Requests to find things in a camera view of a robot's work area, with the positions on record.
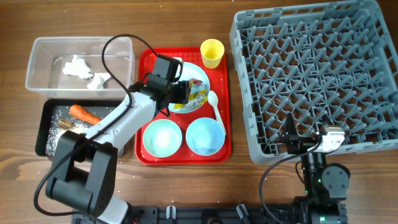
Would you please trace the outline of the green bowl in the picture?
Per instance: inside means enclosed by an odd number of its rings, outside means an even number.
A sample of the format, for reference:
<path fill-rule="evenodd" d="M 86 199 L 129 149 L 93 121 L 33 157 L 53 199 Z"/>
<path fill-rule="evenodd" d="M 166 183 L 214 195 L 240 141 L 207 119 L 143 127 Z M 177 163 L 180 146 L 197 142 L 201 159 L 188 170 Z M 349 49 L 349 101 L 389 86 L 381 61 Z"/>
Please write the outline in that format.
<path fill-rule="evenodd" d="M 182 144 L 180 127 L 169 119 L 158 119 L 144 130 L 143 145 L 146 151 L 159 158 L 174 155 Z"/>

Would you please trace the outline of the white rice pile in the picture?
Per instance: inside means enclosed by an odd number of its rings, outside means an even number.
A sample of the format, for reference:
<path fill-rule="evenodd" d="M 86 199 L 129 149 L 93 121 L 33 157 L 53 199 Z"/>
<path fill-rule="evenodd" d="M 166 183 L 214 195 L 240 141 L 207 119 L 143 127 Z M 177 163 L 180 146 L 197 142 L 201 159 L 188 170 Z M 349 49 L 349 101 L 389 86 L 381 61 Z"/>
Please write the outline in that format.
<path fill-rule="evenodd" d="M 58 140 L 60 136 L 65 131 L 73 131 L 75 133 L 82 133 L 86 129 L 92 127 L 92 124 L 86 123 L 82 120 L 74 118 L 70 114 L 71 106 L 56 106 L 53 111 L 52 115 L 50 116 L 50 127 L 49 133 L 47 136 L 47 142 L 45 145 L 45 155 L 46 156 L 53 156 L 55 154 L 55 150 L 57 147 Z M 69 119 L 73 124 L 74 127 L 69 130 L 64 130 L 58 127 L 58 121 L 60 119 Z"/>

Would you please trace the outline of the orange carrot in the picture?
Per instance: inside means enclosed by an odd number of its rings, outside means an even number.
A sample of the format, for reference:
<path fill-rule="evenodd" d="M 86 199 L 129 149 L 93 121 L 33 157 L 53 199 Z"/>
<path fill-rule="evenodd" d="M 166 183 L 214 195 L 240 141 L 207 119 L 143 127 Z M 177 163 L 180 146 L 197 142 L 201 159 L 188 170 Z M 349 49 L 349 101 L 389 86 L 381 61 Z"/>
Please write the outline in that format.
<path fill-rule="evenodd" d="M 94 114 L 90 113 L 80 105 L 72 105 L 70 108 L 70 114 L 79 120 L 96 125 L 101 122 L 101 119 Z"/>

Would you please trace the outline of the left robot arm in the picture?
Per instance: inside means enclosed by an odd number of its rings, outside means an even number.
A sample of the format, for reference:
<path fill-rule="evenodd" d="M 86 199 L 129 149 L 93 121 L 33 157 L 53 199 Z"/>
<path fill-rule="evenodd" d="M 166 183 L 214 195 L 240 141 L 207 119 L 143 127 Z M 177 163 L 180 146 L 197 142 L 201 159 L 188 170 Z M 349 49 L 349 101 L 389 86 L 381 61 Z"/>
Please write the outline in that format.
<path fill-rule="evenodd" d="M 169 103 L 186 103 L 190 84 L 148 74 L 146 83 L 124 91 L 125 99 L 98 124 L 61 135 L 51 169 L 39 184 L 48 198 L 73 208 L 73 215 L 95 222 L 133 223 L 132 205 L 113 193 L 119 150 Z"/>

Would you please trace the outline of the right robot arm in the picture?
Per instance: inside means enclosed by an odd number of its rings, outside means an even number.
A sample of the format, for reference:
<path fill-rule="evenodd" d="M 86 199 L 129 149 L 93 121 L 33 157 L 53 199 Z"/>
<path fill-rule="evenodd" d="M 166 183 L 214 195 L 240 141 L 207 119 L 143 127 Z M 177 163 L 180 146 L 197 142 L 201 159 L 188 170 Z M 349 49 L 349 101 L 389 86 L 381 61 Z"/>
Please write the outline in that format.
<path fill-rule="evenodd" d="M 315 137 L 300 137 L 294 118 L 289 113 L 280 138 L 288 153 L 299 156 L 303 170 L 305 196 L 295 197 L 289 209 L 290 223 L 348 223 L 346 206 L 351 173 L 341 164 L 329 164 L 326 155 L 337 150 L 345 139 L 345 132 L 323 117 L 322 131 Z"/>

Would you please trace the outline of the brown food lump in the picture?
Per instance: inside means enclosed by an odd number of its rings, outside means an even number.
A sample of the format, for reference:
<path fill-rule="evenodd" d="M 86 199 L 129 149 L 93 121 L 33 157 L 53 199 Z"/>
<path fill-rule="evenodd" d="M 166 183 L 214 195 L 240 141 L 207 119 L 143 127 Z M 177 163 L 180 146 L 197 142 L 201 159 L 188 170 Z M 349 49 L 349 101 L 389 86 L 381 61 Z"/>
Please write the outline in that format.
<path fill-rule="evenodd" d="M 69 130 L 74 127 L 74 124 L 69 119 L 60 119 L 58 121 L 58 127 L 64 130 Z"/>

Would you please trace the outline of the white tissue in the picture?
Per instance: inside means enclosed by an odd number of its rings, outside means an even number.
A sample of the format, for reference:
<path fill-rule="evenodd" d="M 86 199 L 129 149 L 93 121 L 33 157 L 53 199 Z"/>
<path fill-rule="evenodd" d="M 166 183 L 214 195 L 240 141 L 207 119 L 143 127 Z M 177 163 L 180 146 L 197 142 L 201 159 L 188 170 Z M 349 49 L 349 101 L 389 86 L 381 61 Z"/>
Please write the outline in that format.
<path fill-rule="evenodd" d="M 87 66 L 86 61 L 81 57 L 74 55 L 71 62 L 67 62 L 62 72 L 65 75 L 71 75 L 87 80 L 93 77 L 91 69 Z"/>
<path fill-rule="evenodd" d="M 95 73 L 93 80 L 87 84 L 89 90 L 103 89 L 104 84 L 111 78 L 109 73 Z"/>

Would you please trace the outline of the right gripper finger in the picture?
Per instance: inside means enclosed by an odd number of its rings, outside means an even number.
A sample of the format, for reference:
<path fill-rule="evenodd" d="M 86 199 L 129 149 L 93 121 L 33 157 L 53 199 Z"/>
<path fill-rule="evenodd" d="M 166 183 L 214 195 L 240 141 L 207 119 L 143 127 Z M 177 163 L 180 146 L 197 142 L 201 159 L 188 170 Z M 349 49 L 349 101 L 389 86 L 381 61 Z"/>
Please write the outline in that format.
<path fill-rule="evenodd" d="M 299 141 L 299 136 L 294 125 L 292 113 L 289 113 L 285 120 L 284 130 L 281 135 L 281 143 L 292 144 Z"/>
<path fill-rule="evenodd" d="M 321 122 L 322 122 L 322 126 L 330 126 L 333 124 L 333 122 L 331 121 L 331 119 L 329 118 L 329 116 L 327 114 L 324 114 L 322 116 Z"/>

